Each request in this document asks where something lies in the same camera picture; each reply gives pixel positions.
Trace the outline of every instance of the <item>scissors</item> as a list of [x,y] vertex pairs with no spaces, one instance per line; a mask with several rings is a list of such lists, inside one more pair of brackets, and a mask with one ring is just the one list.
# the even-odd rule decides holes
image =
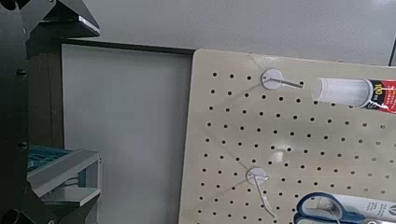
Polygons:
[[[308,208],[308,204],[315,204],[316,208]],[[331,194],[314,192],[305,195],[297,203],[297,214],[294,224],[396,224],[366,218],[357,212],[347,211],[343,205]]]

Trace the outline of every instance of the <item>glue tube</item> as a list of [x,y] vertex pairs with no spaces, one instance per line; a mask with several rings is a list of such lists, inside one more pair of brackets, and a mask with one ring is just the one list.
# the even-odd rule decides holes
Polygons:
[[396,203],[375,199],[333,194],[347,211],[357,212],[366,218],[382,221],[396,221]]
[[352,105],[396,113],[396,80],[341,79],[319,77],[314,82],[316,101]]

